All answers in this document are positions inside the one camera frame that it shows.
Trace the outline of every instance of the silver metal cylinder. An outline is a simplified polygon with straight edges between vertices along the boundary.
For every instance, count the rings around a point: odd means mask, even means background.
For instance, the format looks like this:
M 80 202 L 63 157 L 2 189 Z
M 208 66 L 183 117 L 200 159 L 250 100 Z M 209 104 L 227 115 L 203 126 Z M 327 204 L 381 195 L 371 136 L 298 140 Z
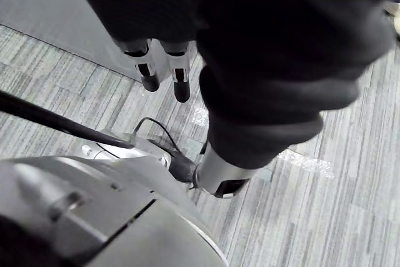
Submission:
M 208 144 L 196 169 L 195 185 L 218 198 L 235 196 L 259 169 L 243 169 L 223 160 Z

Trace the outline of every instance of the black rubber tip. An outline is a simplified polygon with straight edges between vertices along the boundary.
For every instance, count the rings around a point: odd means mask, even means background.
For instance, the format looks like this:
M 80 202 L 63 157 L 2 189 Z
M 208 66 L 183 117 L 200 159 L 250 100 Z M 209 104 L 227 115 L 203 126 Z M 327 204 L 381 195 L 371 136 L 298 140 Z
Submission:
M 174 92 L 176 100 L 185 103 L 190 98 L 190 85 L 188 81 L 174 82 Z
M 144 88 L 150 92 L 156 92 L 160 87 L 160 82 L 158 80 L 157 74 L 152 76 L 141 76 L 141 79 Z

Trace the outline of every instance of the gray plastic panel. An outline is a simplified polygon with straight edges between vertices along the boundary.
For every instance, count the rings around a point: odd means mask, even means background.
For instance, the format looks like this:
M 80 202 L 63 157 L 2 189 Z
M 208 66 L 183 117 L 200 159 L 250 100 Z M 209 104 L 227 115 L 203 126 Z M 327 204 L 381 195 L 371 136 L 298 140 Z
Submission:
M 86 0 L 0 0 L 0 24 L 140 81 L 133 59 L 120 52 Z M 151 51 L 163 80 L 165 52 L 157 40 Z

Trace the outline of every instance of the wire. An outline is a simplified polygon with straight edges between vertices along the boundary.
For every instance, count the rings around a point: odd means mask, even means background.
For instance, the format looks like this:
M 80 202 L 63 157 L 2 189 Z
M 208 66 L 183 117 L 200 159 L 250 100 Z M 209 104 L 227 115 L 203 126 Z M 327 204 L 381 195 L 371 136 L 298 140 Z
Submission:
M 169 131 L 165 128 L 165 126 L 161 122 L 159 122 L 159 121 L 157 121 L 157 120 L 155 120 L 153 118 L 144 117 L 142 120 L 140 120 L 140 122 L 137 124 L 137 126 L 135 127 L 135 129 L 133 131 L 133 136 L 134 137 L 136 137 L 140 127 L 142 126 L 143 122 L 145 122 L 145 120 L 149 120 L 149 121 L 152 121 L 152 122 L 158 124 L 164 130 L 164 132 L 168 135 L 168 138 L 171 140 L 172 145 L 174 146 L 176 151 L 183 155 L 183 152 L 179 149 L 179 146 L 175 143 L 173 137 L 169 134 Z

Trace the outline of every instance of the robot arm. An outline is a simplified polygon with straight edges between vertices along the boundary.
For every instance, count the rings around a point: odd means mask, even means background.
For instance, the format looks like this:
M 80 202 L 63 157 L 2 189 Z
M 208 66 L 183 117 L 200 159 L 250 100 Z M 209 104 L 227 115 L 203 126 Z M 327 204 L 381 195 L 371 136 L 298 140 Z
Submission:
M 125 51 L 196 38 L 209 147 L 195 180 L 219 197 L 318 134 L 321 110 L 357 98 L 357 78 L 393 42 L 383 1 L 88 0 Z

